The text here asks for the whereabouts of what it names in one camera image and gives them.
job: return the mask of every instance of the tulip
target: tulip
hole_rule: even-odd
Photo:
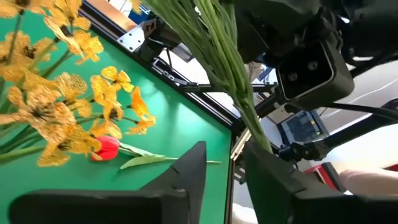
[[[97,140],[101,142],[101,149],[96,154],[101,158],[91,156],[92,161],[109,161],[118,155],[120,142],[111,136],[100,136]]]

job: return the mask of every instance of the metal frame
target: metal frame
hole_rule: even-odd
[[[81,9],[79,13],[82,16],[85,16],[91,21],[91,29],[96,32],[99,36],[107,40],[110,44],[117,47],[121,52],[126,54],[132,60],[137,62],[140,66],[144,67],[148,71],[150,71],[155,77],[161,79],[164,83],[168,84],[168,86],[172,87],[174,90],[183,95],[186,99],[192,102],[195,106],[202,109],[208,115],[216,119],[223,126],[232,130],[233,122],[235,122],[238,117],[234,115],[232,112],[227,110],[224,106],[219,104],[212,97],[207,95],[206,93],[189,93],[186,92],[182,87],[176,85],[173,80],[171,80],[161,69],[159,66],[154,66],[154,64],[149,64],[143,61],[141,58],[137,57],[134,53],[131,53],[129,49],[124,48],[117,40],[123,36],[126,31],[119,27],[115,22],[110,20],[107,16],[105,16],[102,12],[97,10],[94,6],[92,6],[87,1],[83,1]],[[178,73],[178,71],[173,71],[173,77],[178,78],[180,80],[185,80],[189,82],[187,78]],[[231,145],[230,148],[235,144],[236,133],[231,132]],[[232,201],[233,201],[233,182],[234,182],[234,161],[229,160],[228,164],[228,180],[227,180],[227,191],[226,191],[226,203],[225,203],[225,215],[224,215],[224,223],[231,223],[232,217]]]

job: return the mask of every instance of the green surface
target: green surface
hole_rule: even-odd
[[[13,30],[15,19],[0,19],[0,40]],[[28,33],[32,42],[43,36],[53,38],[51,30],[43,23],[42,16],[27,13],[22,21],[22,30]],[[223,223],[228,176],[228,159],[231,133],[201,109],[180,96],[171,87],[162,83],[153,74],[142,68],[135,61],[125,56],[116,47],[101,39],[105,51],[100,54],[98,63],[86,62],[75,66],[77,57],[65,62],[56,72],[77,73],[89,80],[92,75],[99,75],[102,68],[114,65],[124,70],[131,77],[132,83],[139,85],[142,97],[150,112],[157,116],[157,124],[144,136],[125,135],[121,142],[141,149],[164,154],[167,157],[179,157],[198,141],[206,141],[209,160],[221,161],[220,165],[208,165],[205,197],[203,200],[201,223]],[[64,53],[66,46],[52,54],[57,60]],[[120,103],[128,105],[130,96],[120,91]],[[136,118],[133,111],[127,110],[125,116]],[[119,122],[119,127],[126,132],[132,124]],[[142,187],[154,177],[166,170],[171,162],[149,164],[118,172],[128,159],[119,154],[109,162],[91,162],[80,155],[62,167],[40,168],[36,166],[39,154],[19,158],[0,165],[0,223],[7,223],[9,203],[19,195],[37,189],[91,189],[91,190],[134,190]]]

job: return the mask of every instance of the green leaf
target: green leaf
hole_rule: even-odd
[[[151,164],[154,162],[163,162],[165,160],[166,160],[165,156],[157,154],[153,154],[151,156],[140,156],[130,159],[123,166],[121,166],[120,169],[125,169],[128,167],[139,166],[144,164]]]
[[[153,156],[153,155],[155,155],[155,154],[153,154],[151,152],[139,149],[139,148],[134,147],[134,146],[130,146],[128,144],[123,144],[123,143],[120,143],[119,148],[121,149],[122,152],[128,153],[128,154],[136,156],[136,157],[138,157],[138,156]]]

